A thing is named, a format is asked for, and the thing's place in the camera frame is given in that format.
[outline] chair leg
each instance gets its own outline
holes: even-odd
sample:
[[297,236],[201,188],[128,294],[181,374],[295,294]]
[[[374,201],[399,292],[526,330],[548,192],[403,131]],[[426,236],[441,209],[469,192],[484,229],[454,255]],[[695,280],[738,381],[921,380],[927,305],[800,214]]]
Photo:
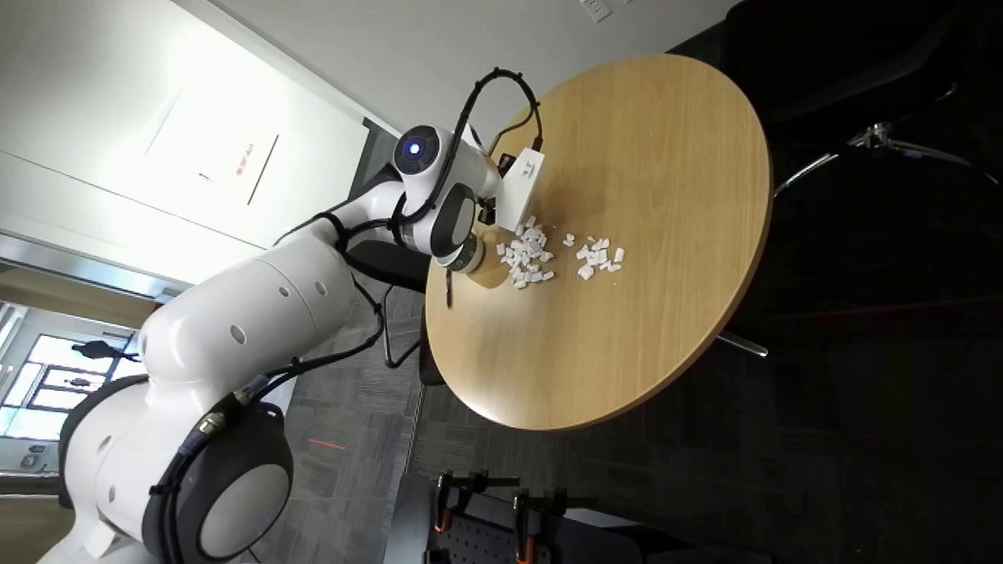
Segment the chair leg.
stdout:
[[803,168],[795,168],[792,174],[787,174],[784,184],[773,188],[773,196],[781,196],[787,188],[792,188],[795,183],[803,183],[806,174],[835,164],[841,154],[822,154],[818,161],[806,164]]
[[875,148],[896,150],[907,161],[937,161],[937,164],[961,165],[961,168],[970,168],[970,172],[977,172],[980,178],[988,178],[990,184],[1000,188],[1000,178],[990,174],[988,168],[974,165],[970,161],[964,161],[960,154],[945,154],[945,150],[927,148],[927,143],[913,143],[913,140],[891,139],[886,128],[875,128]]
[[770,358],[770,350],[758,342],[749,342],[749,337],[738,337],[738,334],[730,334],[730,332],[722,332],[716,342],[741,350],[741,353],[751,353],[751,358]]

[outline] cable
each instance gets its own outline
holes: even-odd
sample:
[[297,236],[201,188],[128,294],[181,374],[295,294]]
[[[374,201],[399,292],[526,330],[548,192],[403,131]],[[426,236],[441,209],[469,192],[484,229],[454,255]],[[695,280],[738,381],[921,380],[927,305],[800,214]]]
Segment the cable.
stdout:
[[178,491],[187,466],[195,458],[207,447],[207,443],[218,432],[226,432],[232,415],[241,411],[241,401],[235,396],[226,396],[203,415],[187,439],[181,443],[178,454],[164,471],[158,483],[149,489],[149,494],[158,494],[158,552],[165,564],[185,564],[185,548],[178,539]]
[[503,136],[516,131],[516,128],[526,124],[531,116],[540,119],[540,108],[531,108],[531,112],[526,112],[519,123],[501,128],[501,131],[495,136],[492,148],[490,148],[490,157],[497,150],[497,143],[501,143]]
[[271,241],[271,248],[279,248],[287,236],[295,236],[295,231],[301,231],[301,229],[313,224],[316,219],[330,219],[330,223],[334,224],[334,231],[339,231],[339,236],[345,236],[345,224],[334,219],[334,209],[341,209],[345,204],[347,204],[347,201],[341,201],[339,207],[324,209],[324,214],[313,214],[309,219],[303,219],[303,223],[291,224],[287,231],[281,231],[281,236]]
[[399,369],[399,365],[403,365],[403,359],[421,349],[421,337],[418,337],[410,349],[403,349],[400,358],[394,358],[394,349],[390,349],[390,342],[387,342],[387,322],[385,322],[385,296],[387,296],[390,292],[394,292],[394,284],[385,284],[385,292],[378,294],[382,362],[385,362],[387,369]]
[[465,108],[461,108],[461,116],[458,116],[454,136],[451,136],[451,140],[449,140],[449,150],[446,150],[446,157],[441,157],[441,168],[440,168],[440,174],[435,174],[435,184],[433,184],[429,196],[426,196],[413,214],[403,214],[408,193],[400,193],[399,204],[394,204],[394,214],[390,214],[387,219],[366,219],[366,223],[359,223],[359,224],[355,224],[355,229],[345,229],[345,236],[347,236],[345,243],[347,243],[355,236],[366,231],[366,229],[385,229],[385,231],[390,231],[390,237],[400,243],[399,224],[400,224],[400,223],[421,223],[429,209],[435,209],[440,193],[441,193],[441,188],[446,188],[446,183],[449,183],[451,164],[454,164],[454,157],[458,157],[458,150],[461,150],[461,139],[465,139],[465,128],[467,128],[467,123],[469,123],[469,112],[472,112],[482,87],[484,87],[490,82],[497,82],[497,78],[507,78],[507,82],[519,83],[523,97],[528,101],[528,116],[535,116],[531,150],[543,148],[543,119],[540,119],[540,104],[535,104],[531,87],[526,83],[523,74],[516,74],[516,72],[510,72],[510,69],[492,69],[490,74],[482,74],[482,78],[472,83],[472,91],[469,91],[467,101],[465,101]]
[[374,315],[375,315],[375,332],[366,342],[359,342],[359,346],[355,346],[347,350],[324,353],[324,358],[313,358],[313,359],[291,359],[291,365],[265,374],[265,384],[250,396],[250,404],[256,404],[263,396],[270,396],[271,388],[286,384],[287,380],[297,380],[297,375],[303,375],[309,369],[320,369],[320,365],[339,362],[345,358],[355,358],[355,353],[359,353],[359,350],[366,350],[366,349],[374,349],[378,342],[378,334],[385,332],[385,318],[382,318],[378,302],[374,302],[374,294],[355,275],[351,275],[351,282],[371,302]]

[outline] window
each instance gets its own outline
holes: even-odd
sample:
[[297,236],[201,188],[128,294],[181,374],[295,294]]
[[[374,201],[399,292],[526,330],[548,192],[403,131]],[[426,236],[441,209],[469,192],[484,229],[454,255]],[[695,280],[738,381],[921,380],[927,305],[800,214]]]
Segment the window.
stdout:
[[27,306],[17,305],[0,305],[0,358],[11,334],[17,332],[17,322],[25,318]]
[[67,415],[90,390],[110,380],[144,374],[144,365],[132,359],[90,359],[71,350],[71,346],[71,337],[38,334],[27,359],[4,397],[0,434],[59,439]]

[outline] floor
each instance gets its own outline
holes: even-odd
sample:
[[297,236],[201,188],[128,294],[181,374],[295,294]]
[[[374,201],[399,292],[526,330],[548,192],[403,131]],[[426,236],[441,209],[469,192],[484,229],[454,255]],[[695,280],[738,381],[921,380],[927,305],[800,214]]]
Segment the floor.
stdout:
[[[1003,78],[983,72],[901,136],[1003,172],[997,101]],[[619,420],[510,432],[378,350],[303,380],[295,494],[256,559],[378,564],[403,471],[492,471],[781,564],[1003,560],[1003,193],[849,161],[773,214],[735,318],[770,359],[716,346]],[[421,294],[387,309],[403,349]]]

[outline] table top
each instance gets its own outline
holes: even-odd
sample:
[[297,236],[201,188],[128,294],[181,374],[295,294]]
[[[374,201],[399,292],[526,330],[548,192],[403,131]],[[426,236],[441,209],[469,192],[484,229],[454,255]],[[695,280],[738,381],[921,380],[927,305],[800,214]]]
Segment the table top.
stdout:
[[[451,275],[446,306],[446,269],[433,262],[426,332],[469,411],[567,428],[643,404],[715,342],[763,243],[770,168],[751,104],[687,57],[590,69],[540,112],[545,164],[526,215],[548,231],[553,280],[516,292]],[[528,140],[531,123],[501,150]],[[622,269],[583,282],[565,236],[576,248],[607,237]]]

